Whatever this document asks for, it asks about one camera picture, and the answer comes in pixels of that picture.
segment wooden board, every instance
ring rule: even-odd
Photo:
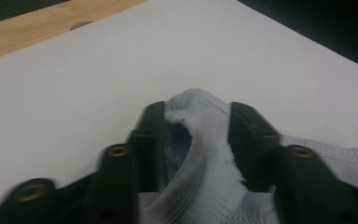
[[[145,0],[72,0],[0,21],[0,56],[97,21]]]

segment cloth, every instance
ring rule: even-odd
[[[202,90],[165,105],[166,179],[158,193],[140,195],[141,223],[279,223],[272,193],[241,184],[227,142],[230,106]],[[284,136],[281,145],[315,150],[337,178],[358,187],[358,148]]]

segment white table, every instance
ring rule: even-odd
[[[358,64],[235,0],[150,0],[0,58],[0,198],[95,169],[144,106],[189,88],[281,133],[358,147]]]

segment brass screw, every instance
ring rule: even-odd
[[[108,155],[112,157],[125,156],[130,153],[128,147],[114,147],[109,150]]]
[[[30,185],[20,189],[14,199],[19,202],[28,202],[42,197],[48,191],[47,187],[42,184]]]
[[[314,154],[310,150],[305,149],[303,147],[294,147],[293,152],[298,157],[311,158],[314,156]]]

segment dark background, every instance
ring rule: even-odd
[[[358,1],[239,1],[358,63]],[[61,2],[65,1],[0,0],[0,20]]]

